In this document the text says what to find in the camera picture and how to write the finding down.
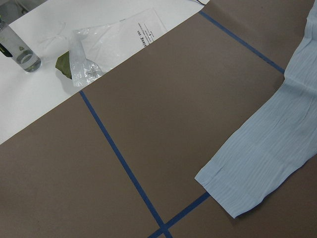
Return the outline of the light blue button shirt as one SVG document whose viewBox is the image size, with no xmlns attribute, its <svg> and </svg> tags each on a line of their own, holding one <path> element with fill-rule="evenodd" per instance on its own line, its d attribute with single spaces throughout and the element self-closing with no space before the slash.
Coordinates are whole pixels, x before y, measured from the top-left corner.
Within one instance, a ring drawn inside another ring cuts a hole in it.
<svg viewBox="0 0 317 238">
<path fill-rule="evenodd" d="M 233 218 L 248 212 L 317 152 L 317 8 L 275 94 L 195 179 Z"/>
</svg>

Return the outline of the clear plastic bag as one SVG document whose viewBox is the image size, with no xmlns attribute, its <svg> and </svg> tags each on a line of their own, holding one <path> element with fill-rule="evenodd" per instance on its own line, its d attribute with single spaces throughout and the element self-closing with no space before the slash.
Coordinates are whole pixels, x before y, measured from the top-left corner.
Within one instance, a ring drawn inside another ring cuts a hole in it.
<svg viewBox="0 0 317 238">
<path fill-rule="evenodd" d="M 85 87 L 167 32 L 153 8 L 116 22 L 74 30 L 69 66 L 75 87 Z"/>
</svg>

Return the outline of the olive green cloth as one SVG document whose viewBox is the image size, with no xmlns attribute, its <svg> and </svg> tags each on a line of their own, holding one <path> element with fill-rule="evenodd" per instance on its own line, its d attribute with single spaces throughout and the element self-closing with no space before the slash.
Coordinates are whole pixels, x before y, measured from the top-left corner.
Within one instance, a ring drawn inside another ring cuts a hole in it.
<svg viewBox="0 0 317 238">
<path fill-rule="evenodd" d="M 67 78 L 72 79 L 69 63 L 69 51 L 65 52 L 57 58 L 55 68 L 58 69 Z"/>
</svg>

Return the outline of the clear water bottle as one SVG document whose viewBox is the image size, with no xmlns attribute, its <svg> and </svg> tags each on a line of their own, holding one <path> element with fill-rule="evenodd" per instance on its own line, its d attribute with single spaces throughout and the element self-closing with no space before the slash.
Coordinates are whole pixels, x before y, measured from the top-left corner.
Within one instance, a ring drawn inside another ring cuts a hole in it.
<svg viewBox="0 0 317 238">
<path fill-rule="evenodd" d="M 0 51 L 26 72 L 36 71 L 42 63 L 32 49 L 2 19 L 0 20 Z"/>
</svg>

